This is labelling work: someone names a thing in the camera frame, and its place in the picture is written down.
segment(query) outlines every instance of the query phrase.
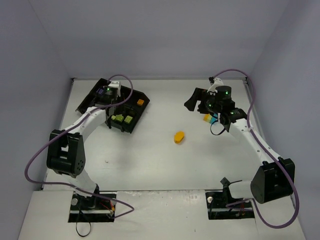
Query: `white wall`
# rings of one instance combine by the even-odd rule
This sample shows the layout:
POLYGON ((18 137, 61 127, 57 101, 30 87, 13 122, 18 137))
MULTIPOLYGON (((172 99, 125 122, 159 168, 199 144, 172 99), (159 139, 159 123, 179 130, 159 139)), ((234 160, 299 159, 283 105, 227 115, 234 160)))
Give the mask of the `white wall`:
POLYGON ((266 139, 295 162, 307 239, 319 239, 320 1, 291 0, 252 72, 266 139))
POLYGON ((193 78, 250 72, 289 0, 30 2, 73 77, 193 78))
MULTIPOLYGON (((0 1, 0 34, 0 238, 15 240, 39 188, 26 181, 25 166, 59 127, 71 81, 28 0, 0 1)), ((45 155, 34 179, 44 177, 45 155)))

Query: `orange object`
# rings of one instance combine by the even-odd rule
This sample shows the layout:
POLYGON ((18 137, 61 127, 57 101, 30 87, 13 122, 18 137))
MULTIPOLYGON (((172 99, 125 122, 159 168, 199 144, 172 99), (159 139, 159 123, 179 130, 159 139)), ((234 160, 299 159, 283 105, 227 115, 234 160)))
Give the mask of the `orange object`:
POLYGON ((144 102, 145 102, 144 100, 139 99, 136 104, 138 104, 139 106, 142 106, 144 104, 144 102))
POLYGON ((181 141, 184 139, 185 137, 185 133, 183 131, 178 131, 175 135, 174 135, 174 142, 176 144, 181 143, 181 141))

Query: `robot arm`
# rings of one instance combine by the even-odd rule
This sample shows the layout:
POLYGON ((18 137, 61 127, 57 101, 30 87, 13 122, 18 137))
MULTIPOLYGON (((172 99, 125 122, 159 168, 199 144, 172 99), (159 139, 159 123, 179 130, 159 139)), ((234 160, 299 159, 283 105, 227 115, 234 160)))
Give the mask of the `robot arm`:
MULTIPOLYGON (((235 102, 232 101, 231 87, 223 85, 219 78, 215 78, 211 83, 213 84, 208 90, 196 88, 184 106, 189 111, 193 111, 197 101, 200 101, 198 112, 202 114, 209 113, 211 115, 219 114, 219 122, 224 126, 225 130, 237 139, 251 159, 258 161, 258 171, 250 183, 251 193, 258 203, 263 204, 291 195, 293 190, 287 178, 250 133, 247 124, 247 114, 242 109, 237 108, 235 102)), ((281 158, 257 132, 255 133, 260 142, 282 164, 293 181, 295 177, 295 165, 292 160, 281 158)))
MULTIPOLYGON (((119 81, 112 81, 108 86, 99 90, 97 94, 103 94, 105 102, 111 104, 120 96, 120 87, 119 81)), ((64 130, 53 130, 51 132, 50 140, 61 132, 77 125, 83 118, 89 115, 81 125, 71 130, 48 147, 46 165, 55 173, 63 175, 69 183, 77 188, 98 194, 98 185, 90 179, 85 170, 86 155, 84 143, 99 125, 106 122, 108 117, 113 114, 114 109, 99 109, 91 113, 95 108, 96 107, 88 107, 87 111, 75 123, 66 127, 64 130)), ((91 197, 91 195, 78 191, 77 189, 75 191, 83 197, 91 197)))

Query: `table surface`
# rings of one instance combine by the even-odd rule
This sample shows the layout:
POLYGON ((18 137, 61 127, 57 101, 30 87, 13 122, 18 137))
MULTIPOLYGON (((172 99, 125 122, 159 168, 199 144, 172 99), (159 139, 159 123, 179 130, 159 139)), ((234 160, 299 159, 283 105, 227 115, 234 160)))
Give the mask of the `table surface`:
MULTIPOLYGON (((32 195, 19 240, 79 240, 76 224, 68 223, 71 191, 35 191, 32 195)), ((299 221, 283 229, 255 219, 209 220, 204 190, 118 192, 117 199, 135 211, 114 222, 92 223, 85 239, 116 240, 305 240, 299 221)), ((294 211, 289 197, 260 205, 266 220, 275 225, 286 222, 294 211)), ((116 205, 116 214, 127 211, 116 205)), ((86 234, 87 223, 78 230, 86 234)))
MULTIPOLYGON (((76 121, 77 106, 96 81, 74 82, 62 128, 76 121)), ((236 106, 249 108, 241 80, 226 80, 232 87, 236 106)), ((267 227, 255 219, 208 220, 205 191, 221 189, 220 180, 250 180, 259 163, 249 159, 233 137, 213 136, 203 115, 184 107, 196 87, 208 88, 208 80, 135 80, 134 88, 150 98, 132 134, 99 126, 86 140, 86 170, 101 190, 118 191, 117 199, 135 211, 114 223, 93 223, 86 239, 121 240, 305 240, 299 221, 284 229, 267 227), (185 132, 182 144, 174 134, 185 132)), ((219 132, 222 126, 213 126, 219 132)), ((47 181, 64 178, 49 170, 47 181)), ((242 191, 241 184, 231 185, 242 191)), ((72 191, 46 185, 32 195, 19 240, 77 240, 75 223, 68 223, 72 191)), ((289 197, 258 205, 265 219, 274 225, 287 222, 294 208, 289 197)), ((127 211, 117 204, 116 214, 127 211)), ((81 233, 88 224, 79 225, 81 233)))
MULTIPOLYGON (((96 82, 74 82, 62 128, 81 116, 75 110, 96 82)), ((126 80, 121 84, 129 86, 126 80)), ((232 87, 236 106, 247 111, 250 103, 243 81, 225 80, 224 84, 232 87)), ((208 80, 134 80, 133 86, 150 99, 133 133, 102 124, 84 144, 85 169, 102 191, 212 190, 222 188, 223 177, 231 182, 254 177, 259 161, 249 159, 227 132, 212 135, 204 115, 184 107, 196 87, 208 89, 208 80), (178 131, 185 133, 179 145, 174 143, 178 131)), ((222 129, 220 124, 212 126, 216 133, 222 129)), ((66 180, 49 170, 46 181, 66 180)), ((44 186, 44 190, 62 189, 68 187, 44 186)))

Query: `blue and yellow object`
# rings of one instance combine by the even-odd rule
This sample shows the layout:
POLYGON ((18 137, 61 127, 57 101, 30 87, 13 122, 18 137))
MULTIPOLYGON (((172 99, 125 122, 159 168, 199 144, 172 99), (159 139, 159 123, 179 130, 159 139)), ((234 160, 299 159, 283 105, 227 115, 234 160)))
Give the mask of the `blue and yellow object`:
POLYGON ((204 115, 204 118, 203 118, 204 121, 206 121, 207 123, 210 123, 212 124, 214 121, 217 121, 218 120, 218 115, 217 114, 213 114, 213 117, 208 113, 206 115, 204 115))

